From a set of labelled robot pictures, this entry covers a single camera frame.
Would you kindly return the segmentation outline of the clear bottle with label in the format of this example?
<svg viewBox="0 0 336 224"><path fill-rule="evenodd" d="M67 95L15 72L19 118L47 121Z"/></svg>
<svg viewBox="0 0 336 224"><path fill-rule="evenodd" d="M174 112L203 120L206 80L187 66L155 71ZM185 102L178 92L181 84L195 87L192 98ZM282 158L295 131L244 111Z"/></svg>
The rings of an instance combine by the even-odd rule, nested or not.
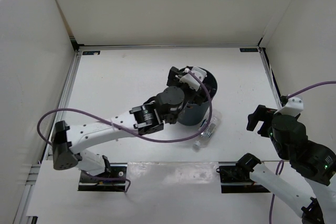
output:
<svg viewBox="0 0 336 224"><path fill-rule="evenodd" d="M195 139L193 143L193 150L199 151L201 148L205 148L208 145L212 136L214 135L217 128L221 124L221 121L222 121L222 114L219 111L213 109L212 117L211 120L209 121L207 128L201 131L203 126L208 123L208 113L207 113L206 117L204 117L203 121L201 122L201 125L198 128L198 131L199 132L201 131L201 134Z"/></svg>

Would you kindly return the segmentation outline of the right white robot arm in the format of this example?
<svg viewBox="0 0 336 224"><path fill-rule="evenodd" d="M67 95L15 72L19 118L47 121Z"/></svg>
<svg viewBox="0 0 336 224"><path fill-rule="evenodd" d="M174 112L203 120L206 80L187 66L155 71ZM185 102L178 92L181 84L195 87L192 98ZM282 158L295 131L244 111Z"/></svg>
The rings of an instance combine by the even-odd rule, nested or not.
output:
<svg viewBox="0 0 336 224"><path fill-rule="evenodd" d="M308 139L297 116L259 105L248 116L246 129L270 138L278 156L288 161L314 192L311 197L272 173L256 156L247 153L236 163L236 177L252 180L281 199L303 223L335 223L335 152Z"/></svg>

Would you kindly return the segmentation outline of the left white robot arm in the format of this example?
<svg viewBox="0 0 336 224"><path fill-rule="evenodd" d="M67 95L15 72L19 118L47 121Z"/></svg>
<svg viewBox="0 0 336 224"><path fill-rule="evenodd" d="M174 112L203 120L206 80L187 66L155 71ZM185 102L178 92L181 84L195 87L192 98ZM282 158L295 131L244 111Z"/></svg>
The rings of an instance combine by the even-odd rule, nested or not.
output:
<svg viewBox="0 0 336 224"><path fill-rule="evenodd" d="M51 142L54 169L76 167L105 182L111 171L107 157L88 149L120 138L156 133L164 129L164 124L175 124L187 104L210 100L206 77L207 71L199 67L172 67L164 91L123 114L73 126L58 121Z"/></svg>

